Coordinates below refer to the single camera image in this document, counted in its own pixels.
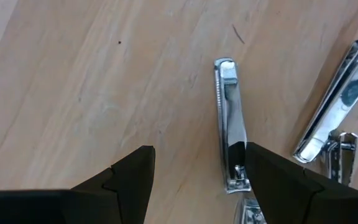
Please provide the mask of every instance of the silver nail clipper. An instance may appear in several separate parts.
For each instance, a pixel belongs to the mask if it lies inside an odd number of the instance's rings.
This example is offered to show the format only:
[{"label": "silver nail clipper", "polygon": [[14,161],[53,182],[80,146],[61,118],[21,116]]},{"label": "silver nail clipper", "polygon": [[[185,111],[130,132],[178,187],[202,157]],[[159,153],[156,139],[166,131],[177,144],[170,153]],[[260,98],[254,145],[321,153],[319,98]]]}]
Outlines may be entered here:
[{"label": "silver nail clipper", "polygon": [[301,163],[325,157],[328,177],[349,184],[357,135],[337,130],[358,101],[358,40],[338,68],[320,106],[296,147]]},{"label": "silver nail clipper", "polygon": [[245,170],[247,135],[237,65],[231,58],[220,58],[215,61],[214,69],[224,186],[228,194],[244,192],[237,204],[234,221],[265,223],[259,204],[249,195],[251,186]]}]

